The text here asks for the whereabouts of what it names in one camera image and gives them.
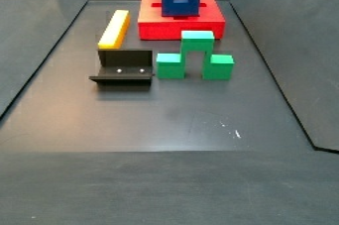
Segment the green block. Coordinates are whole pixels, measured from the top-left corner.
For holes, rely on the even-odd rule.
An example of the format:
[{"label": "green block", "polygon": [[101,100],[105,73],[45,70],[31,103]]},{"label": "green block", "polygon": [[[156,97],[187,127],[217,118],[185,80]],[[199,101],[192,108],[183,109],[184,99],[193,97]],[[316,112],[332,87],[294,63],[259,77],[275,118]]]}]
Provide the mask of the green block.
[{"label": "green block", "polygon": [[179,54],[157,54],[157,78],[184,78],[185,67]]},{"label": "green block", "polygon": [[212,55],[209,62],[204,63],[203,78],[230,79],[234,66],[235,61],[231,55]]},{"label": "green block", "polygon": [[183,31],[181,40],[193,43],[215,40],[215,35],[212,31]]}]

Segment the red base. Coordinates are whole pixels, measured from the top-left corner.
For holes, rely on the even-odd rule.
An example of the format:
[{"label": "red base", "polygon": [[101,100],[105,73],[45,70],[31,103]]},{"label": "red base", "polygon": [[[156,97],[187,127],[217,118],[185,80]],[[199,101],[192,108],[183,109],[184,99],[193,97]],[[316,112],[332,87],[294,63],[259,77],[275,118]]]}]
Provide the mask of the red base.
[{"label": "red base", "polygon": [[213,31],[215,38],[224,34],[227,20],[216,0],[200,0],[199,15],[161,17],[161,0],[141,0],[137,18],[141,40],[180,40],[181,31]]}]

